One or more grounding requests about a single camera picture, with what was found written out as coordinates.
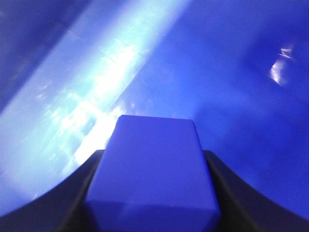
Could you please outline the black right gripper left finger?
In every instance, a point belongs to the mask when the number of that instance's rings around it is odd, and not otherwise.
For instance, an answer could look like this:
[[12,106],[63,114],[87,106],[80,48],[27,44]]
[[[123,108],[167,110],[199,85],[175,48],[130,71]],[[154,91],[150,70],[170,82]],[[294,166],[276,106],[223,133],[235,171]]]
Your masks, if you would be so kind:
[[83,207],[91,180],[104,154],[95,151],[64,181],[32,202],[2,216],[2,232],[91,232]]

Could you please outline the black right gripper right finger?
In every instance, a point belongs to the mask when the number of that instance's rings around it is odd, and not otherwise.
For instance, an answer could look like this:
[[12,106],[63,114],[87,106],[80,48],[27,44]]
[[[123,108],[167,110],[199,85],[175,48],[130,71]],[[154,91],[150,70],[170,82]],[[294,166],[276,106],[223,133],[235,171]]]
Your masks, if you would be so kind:
[[309,221],[273,202],[204,150],[221,211],[218,232],[307,232]]

